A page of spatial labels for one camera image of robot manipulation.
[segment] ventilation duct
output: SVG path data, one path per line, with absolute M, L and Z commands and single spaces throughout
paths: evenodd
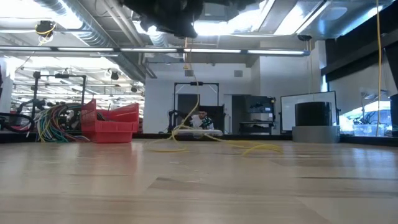
M 82 30 L 90 30 L 81 34 L 74 34 L 90 47 L 117 47 L 118 45 L 110 38 L 104 29 L 95 21 L 93 16 L 81 5 L 79 0 L 34 0 L 41 7 L 49 9 L 59 16 L 74 14 L 83 22 Z M 120 69 L 131 79 L 145 83 L 146 74 L 138 65 L 130 61 L 124 54 L 116 58 L 110 58 L 118 64 Z

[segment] gray cylinder base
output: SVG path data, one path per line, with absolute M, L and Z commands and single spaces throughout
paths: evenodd
M 339 143 L 339 126 L 293 127 L 293 141 L 305 143 Z

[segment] red storage tray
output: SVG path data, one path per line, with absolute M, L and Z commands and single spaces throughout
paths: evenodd
M 98 121 L 97 113 L 108 121 Z M 81 130 L 95 143 L 131 142 L 132 134 L 138 132 L 139 104 L 134 103 L 115 110 L 97 110 L 96 100 L 81 107 Z

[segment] person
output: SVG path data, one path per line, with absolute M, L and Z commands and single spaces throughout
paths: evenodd
M 191 116 L 190 122 L 194 129 L 214 130 L 213 121 L 207 117 L 206 111 L 199 111 L 198 114 Z

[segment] black cylinder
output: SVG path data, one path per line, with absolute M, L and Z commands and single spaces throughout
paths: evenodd
M 332 126 L 331 103 L 308 102 L 295 105 L 296 126 Z
M 392 136 L 398 137 L 398 94 L 390 96 Z

